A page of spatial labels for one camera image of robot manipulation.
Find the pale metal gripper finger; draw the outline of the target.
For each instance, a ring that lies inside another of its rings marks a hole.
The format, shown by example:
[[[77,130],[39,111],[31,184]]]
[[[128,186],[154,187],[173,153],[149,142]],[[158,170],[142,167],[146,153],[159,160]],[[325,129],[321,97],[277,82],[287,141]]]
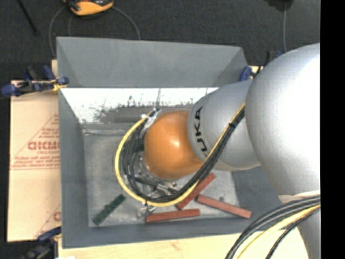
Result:
[[[154,206],[144,203],[136,213],[136,216],[138,219],[145,219],[147,216],[152,214],[154,212]]]

